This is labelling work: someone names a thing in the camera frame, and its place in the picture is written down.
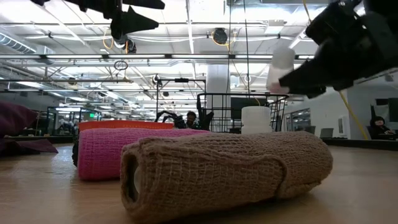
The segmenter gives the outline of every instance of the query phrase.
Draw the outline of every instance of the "wall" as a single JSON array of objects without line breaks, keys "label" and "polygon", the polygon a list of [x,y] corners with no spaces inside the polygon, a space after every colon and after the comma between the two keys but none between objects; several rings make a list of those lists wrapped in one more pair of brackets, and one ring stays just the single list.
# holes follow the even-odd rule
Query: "wall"
[{"label": "wall", "polygon": [[[333,137],[341,137],[338,133],[338,119],[342,116],[348,118],[348,110],[338,92],[328,88],[322,96],[313,99],[305,98],[302,103],[288,105],[285,114],[307,108],[310,108],[311,112],[311,125],[316,126],[316,136],[320,135],[322,128],[333,128]],[[346,137],[350,138],[349,126],[346,130]]]},{"label": "wall", "polygon": [[58,106],[59,102],[51,96],[42,96],[38,93],[27,93],[27,97],[19,93],[0,93],[0,100],[25,106],[32,110],[47,111],[48,106]]},{"label": "wall", "polygon": [[[369,126],[371,120],[371,105],[376,105],[376,99],[397,98],[398,90],[389,85],[365,84],[353,86],[347,90],[347,93],[348,103],[370,139],[366,126]],[[352,139],[364,139],[352,116],[349,117],[349,125]]]}]

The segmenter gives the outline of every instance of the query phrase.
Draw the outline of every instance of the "ceiling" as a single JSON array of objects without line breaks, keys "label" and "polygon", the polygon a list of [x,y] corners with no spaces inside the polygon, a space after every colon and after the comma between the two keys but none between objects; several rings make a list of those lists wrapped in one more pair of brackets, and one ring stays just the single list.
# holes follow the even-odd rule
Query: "ceiling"
[{"label": "ceiling", "polygon": [[[308,16],[301,0],[246,0],[246,13],[242,1],[235,1],[232,7],[225,7],[223,0],[163,0],[164,10],[135,7],[133,9],[143,16],[159,23],[154,30],[135,32],[129,35],[137,46],[137,54],[272,54],[280,46],[290,46],[296,54],[313,55],[317,45],[305,39],[303,31]],[[314,18],[327,5],[328,0],[307,1],[310,16]],[[273,26],[272,21],[283,21],[283,26]],[[77,5],[61,0],[45,3],[39,7],[30,0],[0,0],[0,33],[5,33],[26,46],[51,49],[54,54],[124,54],[124,51],[112,45],[110,20],[104,19],[99,12],[88,10],[81,12]],[[211,33],[215,28],[224,28],[230,36],[229,51],[226,46],[216,45]],[[10,47],[0,45],[0,54],[20,54]],[[93,80],[93,82],[70,85],[67,82],[41,83],[41,87],[12,83],[10,88],[54,88],[80,89],[86,92],[57,92],[60,100],[65,96],[79,96],[90,101],[122,103],[141,103],[151,108],[155,102],[154,92],[115,92],[119,98],[98,96],[97,91],[130,89],[155,90],[152,79],[160,78],[196,78],[206,79],[207,66],[211,63],[228,64],[231,75],[240,79],[240,85],[232,91],[246,91],[249,64],[250,88],[266,91],[265,83],[269,60],[125,60],[129,68],[115,71],[116,60],[86,60],[69,58],[52,60],[51,63],[37,60],[19,60],[18,58],[2,60],[0,77],[4,79],[43,79],[50,76],[54,80],[68,78]],[[295,67],[302,61],[296,61]],[[128,78],[131,82],[104,82],[103,80]],[[170,82],[164,90],[185,90],[170,92],[162,100],[194,100],[204,88],[203,84]],[[113,106],[118,110],[125,108]],[[193,103],[181,105],[186,111],[195,110]]]}]

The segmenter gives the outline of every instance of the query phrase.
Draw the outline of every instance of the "desk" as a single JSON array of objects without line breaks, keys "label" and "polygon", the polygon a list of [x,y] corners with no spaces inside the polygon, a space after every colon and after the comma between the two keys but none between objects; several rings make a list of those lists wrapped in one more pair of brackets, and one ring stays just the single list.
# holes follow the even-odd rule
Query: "desk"
[{"label": "desk", "polygon": [[[0,158],[0,222],[4,224],[132,223],[118,181],[82,182],[72,146],[59,154]],[[184,223],[395,224],[398,152],[331,147],[331,176],[309,194],[225,212],[187,217]]]}]

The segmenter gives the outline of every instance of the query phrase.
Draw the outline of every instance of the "black metal cage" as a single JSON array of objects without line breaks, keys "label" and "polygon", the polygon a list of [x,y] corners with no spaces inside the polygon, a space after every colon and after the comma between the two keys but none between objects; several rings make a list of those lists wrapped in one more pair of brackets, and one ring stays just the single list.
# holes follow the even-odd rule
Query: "black metal cage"
[{"label": "black metal cage", "polygon": [[266,106],[271,109],[273,131],[280,131],[288,95],[270,93],[201,93],[197,96],[199,119],[214,113],[210,131],[217,133],[241,133],[242,108]]}]

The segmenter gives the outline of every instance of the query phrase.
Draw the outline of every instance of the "purple cushion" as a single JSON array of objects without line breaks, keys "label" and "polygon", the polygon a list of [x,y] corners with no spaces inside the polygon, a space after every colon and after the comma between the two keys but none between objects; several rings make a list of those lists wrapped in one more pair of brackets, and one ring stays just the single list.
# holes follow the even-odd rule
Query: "purple cushion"
[{"label": "purple cushion", "polygon": [[30,126],[37,113],[24,106],[0,101],[0,138],[15,135]]}]

